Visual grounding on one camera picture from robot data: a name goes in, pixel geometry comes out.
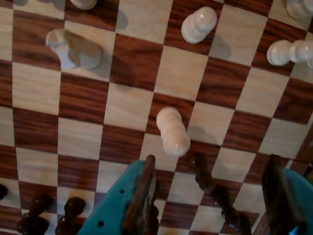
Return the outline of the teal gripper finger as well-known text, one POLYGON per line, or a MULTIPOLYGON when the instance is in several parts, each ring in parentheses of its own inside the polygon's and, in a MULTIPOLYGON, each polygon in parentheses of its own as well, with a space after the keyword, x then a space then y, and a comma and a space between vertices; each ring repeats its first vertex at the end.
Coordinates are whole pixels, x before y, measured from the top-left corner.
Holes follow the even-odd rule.
POLYGON ((281 166, 272 154, 262 176, 270 235, 313 233, 313 185, 299 173, 281 166))
POLYGON ((157 234, 156 159, 131 163, 98 203, 80 235, 157 234))

